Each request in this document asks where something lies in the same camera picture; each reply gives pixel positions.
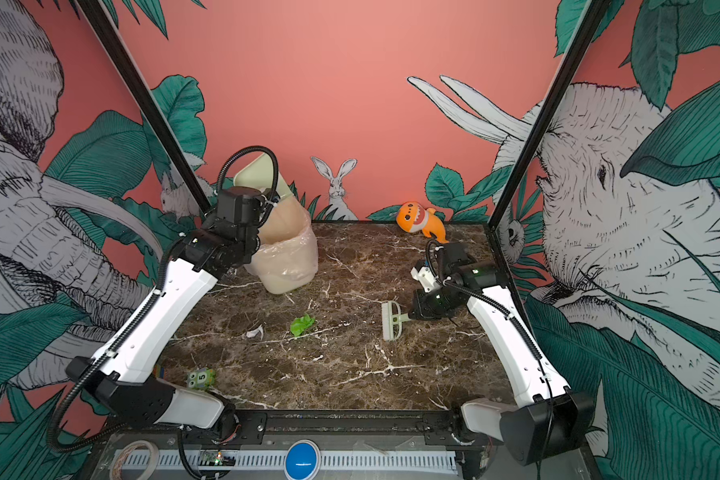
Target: green crumpled paper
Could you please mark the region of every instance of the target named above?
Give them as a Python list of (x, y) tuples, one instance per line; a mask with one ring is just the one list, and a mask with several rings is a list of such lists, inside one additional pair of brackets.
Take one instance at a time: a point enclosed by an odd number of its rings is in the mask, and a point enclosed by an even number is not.
[(297, 318), (291, 323), (291, 333), (293, 336), (301, 336), (302, 333), (315, 323), (315, 319), (308, 313), (301, 318)]

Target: orange shark toy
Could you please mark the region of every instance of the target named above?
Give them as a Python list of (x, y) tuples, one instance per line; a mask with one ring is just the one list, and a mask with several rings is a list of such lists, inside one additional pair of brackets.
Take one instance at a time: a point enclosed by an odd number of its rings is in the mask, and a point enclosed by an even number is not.
[(446, 244), (448, 241), (445, 239), (445, 226), (434, 212), (434, 208), (425, 209), (416, 202), (407, 202), (398, 212), (398, 225), (410, 234), (420, 231), (427, 238), (434, 234), (441, 244)]

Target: black metal pole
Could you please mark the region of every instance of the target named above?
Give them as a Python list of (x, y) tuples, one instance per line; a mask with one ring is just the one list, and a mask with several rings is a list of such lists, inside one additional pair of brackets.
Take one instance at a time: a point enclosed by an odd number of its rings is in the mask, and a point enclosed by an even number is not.
[(590, 6), (584, 14), (584, 18), (581, 21), (581, 25), (576, 30), (573, 40), (571, 41), (568, 52), (563, 58), (563, 63), (560, 64), (560, 70), (557, 71), (557, 75), (552, 82), (549, 93), (547, 94), (544, 104), (541, 105), (539, 116), (536, 119), (536, 123), (530, 129), (528, 139), (523, 145), (523, 149), (520, 152), (518, 162), (512, 169), (512, 174), (509, 177), (507, 186), (504, 188), (504, 192), (501, 194), (499, 203), (496, 205), (496, 210), (490, 216), (488, 226), (494, 230), (499, 225), (499, 220), (504, 212), (507, 211), (512, 196), (518, 190), (520, 182), (525, 175), (525, 171), (528, 169), (530, 162), (536, 157), (536, 150), (541, 143), (544, 134), (547, 133), (552, 119), (557, 113), (557, 107), (560, 106), (560, 102), (563, 101), (565, 91), (570, 85), (570, 82), (574, 79), (574, 74), (584, 58), (586, 49), (592, 42), (592, 37), (595, 35), (597, 27), (605, 16), (605, 12), (608, 10), (610, 0), (592, 0)]
[(120, 72), (120, 76), (134, 96), (139, 108), (144, 113), (146, 121), (150, 123), (152, 130), (155, 132), (155, 136), (157, 136), (157, 139), (162, 143), (163, 148), (168, 154), (168, 158), (171, 159), (173, 165), (184, 179), (184, 183), (190, 189), (190, 193), (192, 193), (198, 206), (200, 206), (200, 210), (202, 212), (210, 211), (211, 204), (202, 192), (200, 184), (197, 182), (197, 178), (195, 178), (195, 173), (186, 162), (179, 142), (176, 140), (176, 137), (173, 136), (173, 132), (166, 122), (165, 117), (163, 117), (163, 113), (155, 104), (152, 92), (150, 92), (144, 83), (144, 80), (136, 69), (130, 55), (128, 55), (128, 51), (120, 41), (120, 36), (110, 23), (109, 17), (107, 17), (101, 4), (99, 4), (98, 0), (77, 0), (77, 3), (80, 5), (80, 10), (83, 11), (88, 23), (94, 32), (96, 32), (96, 36), (104, 46), (104, 49), (109, 54), (115, 68)]

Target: brown marble surface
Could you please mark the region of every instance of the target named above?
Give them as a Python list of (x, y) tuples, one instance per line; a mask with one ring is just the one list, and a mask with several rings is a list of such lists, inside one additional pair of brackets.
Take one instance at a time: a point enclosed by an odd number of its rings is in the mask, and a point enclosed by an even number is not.
[[(315, 279), (273, 295), (243, 268), (230, 272), (163, 352), (167, 380), (185, 385), (188, 371), (213, 368), (218, 391), (240, 408), (437, 409), (483, 396), (512, 403), (506, 373), (466, 307), (454, 322), (414, 320), (399, 340), (382, 339), (380, 302), (410, 310), (423, 235), (381, 224), (313, 229)], [(449, 225), (448, 238), (490, 258), (480, 225)], [(317, 321), (295, 339), (291, 322), (307, 312)], [(263, 340), (246, 338), (259, 325)]]

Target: blue button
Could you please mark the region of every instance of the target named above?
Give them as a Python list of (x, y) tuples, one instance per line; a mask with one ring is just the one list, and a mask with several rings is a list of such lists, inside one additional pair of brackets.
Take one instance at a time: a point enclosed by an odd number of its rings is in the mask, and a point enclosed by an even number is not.
[(309, 480), (320, 468), (317, 446), (309, 440), (301, 440), (288, 450), (286, 476), (292, 480)]

